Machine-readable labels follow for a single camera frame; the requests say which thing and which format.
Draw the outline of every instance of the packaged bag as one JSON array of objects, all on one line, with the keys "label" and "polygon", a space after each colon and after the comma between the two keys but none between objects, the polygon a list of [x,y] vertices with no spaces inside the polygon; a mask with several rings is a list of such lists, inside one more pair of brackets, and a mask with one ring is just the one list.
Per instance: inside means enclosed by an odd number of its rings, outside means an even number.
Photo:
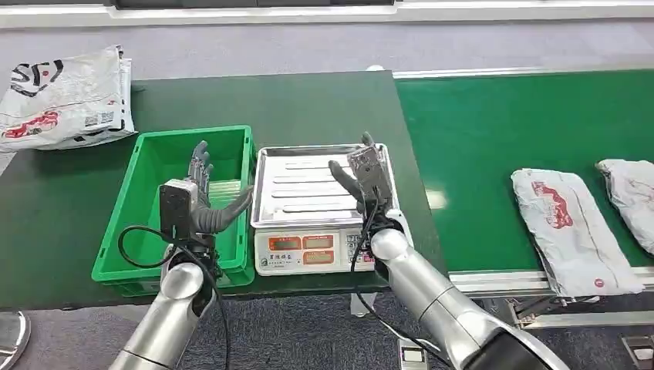
[{"label": "packaged bag", "polygon": [[611,203],[641,247],[654,254],[654,164],[603,160],[596,166],[606,179]]},{"label": "packaged bag", "polygon": [[520,213],[557,295],[616,295],[644,289],[579,176],[522,169],[511,179]]},{"label": "packaged bag", "polygon": [[54,149],[77,136],[118,130],[124,97],[120,53],[112,46],[17,65],[0,101],[0,151]]},{"label": "packaged bag", "polygon": [[121,120],[116,121],[108,129],[100,129],[94,133],[78,135],[61,143],[41,146],[40,150],[72,149],[86,146],[96,146],[104,143],[111,143],[124,137],[133,135],[134,122],[132,121],[132,109],[130,100],[130,88],[132,81],[132,60],[120,60],[120,95],[122,96]]}]

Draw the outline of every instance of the floor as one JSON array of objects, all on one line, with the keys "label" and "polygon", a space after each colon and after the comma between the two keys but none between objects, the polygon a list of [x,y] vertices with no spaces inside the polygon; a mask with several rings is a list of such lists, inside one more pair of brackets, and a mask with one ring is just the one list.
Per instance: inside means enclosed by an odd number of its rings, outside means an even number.
[{"label": "floor", "polygon": [[[654,22],[503,24],[249,25],[125,29],[13,30],[0,33],[0,70],[111,44],[133,58],[134,79],[387,69],[654,65]],[[6,89],[8,79],[0,81]],[[0,155],[0,170],[10,161]],[[642,305],[643,298],[633,300]],[[406,311],[383,294],[380,312],[413,332]],[[144,308],[29,312],[35,329],[19,370],[107,368]],[[349,315],[349,296],[232,301],[233,369],[395,369],[396,340],[371,318]],[[182,361],[221,368],[221,326],[213,312]],[[620,334],[654,328],[540,331],[573,369],[628,369]]]}]

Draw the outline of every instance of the green bin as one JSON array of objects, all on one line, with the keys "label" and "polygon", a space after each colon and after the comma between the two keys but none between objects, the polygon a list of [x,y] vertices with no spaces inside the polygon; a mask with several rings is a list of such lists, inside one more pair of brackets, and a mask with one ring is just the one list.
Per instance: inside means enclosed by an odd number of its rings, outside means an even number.
[{"label": "green bin", "polygon": [[[213,208],[226,207],[252,182],[256,153],[248,126],[139,135],[93,266],[94,281],[114,287],[125,297],[159,291],[160,267],[138,268],[125,261],[118,252],[118,235],[130,225],[159,230],[159,185],[170,179],[185,178],[190,156],[201,140],[209,144],[207,151],[214,165],[209,183]],[[219,287],[247,285],[255,278],[246,213],[216,237],[218,265],[224,272],[218,280]],[[167,247],[156,235],[141,230],[129,232],[124,242],[126,252],[142,264],[160,260]]]}]

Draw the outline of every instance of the white cable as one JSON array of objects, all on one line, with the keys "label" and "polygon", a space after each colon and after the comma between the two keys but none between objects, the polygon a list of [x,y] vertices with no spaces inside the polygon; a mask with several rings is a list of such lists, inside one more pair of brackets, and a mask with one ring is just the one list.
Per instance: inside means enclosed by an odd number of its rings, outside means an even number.
[{"label": "white cable", "polygon": [[[390,325],[388,325],[384,321],[380,321],[380,322],[384,324],[384,326],[386,326],[397,338],[400,338],[403,341],[411,341],[411,339],[405,338],[402,335],[400,335],[397,331],[393,330],[393,328],[391,328]],[[424,345],[429,345],[431,348],[435,349],[436,352],[440,352],[440,348],[438,348],[434,343],[422,338],[416,338],[416,340]]]}]

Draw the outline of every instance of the green table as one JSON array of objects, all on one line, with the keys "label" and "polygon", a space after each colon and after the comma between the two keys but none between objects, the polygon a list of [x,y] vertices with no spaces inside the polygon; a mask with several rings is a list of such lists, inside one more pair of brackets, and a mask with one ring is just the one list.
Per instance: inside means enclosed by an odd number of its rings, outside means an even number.
[{"label": "green table", "polygon": [[[244,124],[261,148],[352,143],[369,130],[393,157],[416,248],[443,269],[390,72],[155,80],[133,87],[133,118],[141,132]],[[81,150],[16,154],[0,177],[0,308],[152,300],[122,298],[90,277],[133,144],[129,138]],[[361,279],[366,291],[386,286],[373,273],[361,273]],[[330,294],[351,287],[348,274],[257,277],[225,294]]]},{"label": "green table", "polygon": [[654,288],[654,258],[594,168],[607,158],[654,162],[654,70],[509,72],[396,74],[452,281],[478,297],[551,294],[511,187],[511,173],[530,167],[577,173]]}]

